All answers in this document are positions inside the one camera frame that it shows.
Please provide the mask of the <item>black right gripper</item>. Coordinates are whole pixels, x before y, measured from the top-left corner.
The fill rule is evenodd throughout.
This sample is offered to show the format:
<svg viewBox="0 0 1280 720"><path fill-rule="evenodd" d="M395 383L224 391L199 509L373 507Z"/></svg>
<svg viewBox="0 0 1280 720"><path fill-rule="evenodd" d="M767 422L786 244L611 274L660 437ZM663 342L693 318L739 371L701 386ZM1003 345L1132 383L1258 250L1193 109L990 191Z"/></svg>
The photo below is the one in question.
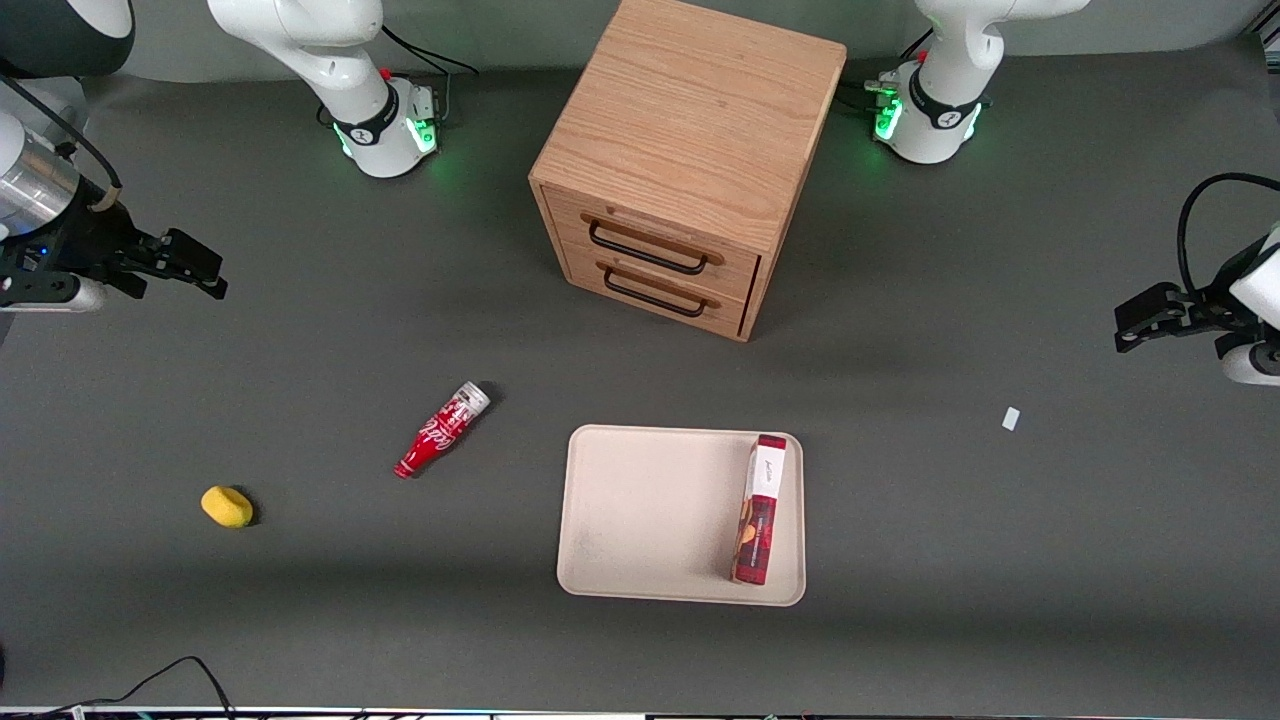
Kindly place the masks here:
<svg viewBox="0 0 1280 720"><path fill-rule="evenodd" d="M115 204L105 211L73 205L40 231L42 272L64 272L90 278L142 299L142 275L165 279L155 250L159 240L136 227L129 211ZM228 282L220 278L221 256L184 231L170 228L160 238L165 269L193 278L193 286L224 300Z"/></svg>

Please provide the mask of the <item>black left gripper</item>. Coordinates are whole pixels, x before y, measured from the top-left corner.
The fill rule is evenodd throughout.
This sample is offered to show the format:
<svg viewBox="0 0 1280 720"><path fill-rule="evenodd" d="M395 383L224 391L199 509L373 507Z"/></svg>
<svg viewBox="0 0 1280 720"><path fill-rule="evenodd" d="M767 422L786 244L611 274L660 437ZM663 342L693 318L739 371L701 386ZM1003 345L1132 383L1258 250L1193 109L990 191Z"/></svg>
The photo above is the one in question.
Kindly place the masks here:
<svg viewBox="0 0 1280 720"><path fill-rule="evenodd" d="M1229 290L1217 286L1187 291L1175 283L1156 283L1115 307L1115 350L1126 354L1161 337L1166 322L1187 315L1183 334L1222 333L1230 342L1251 342L1251 310Z"/></svg>

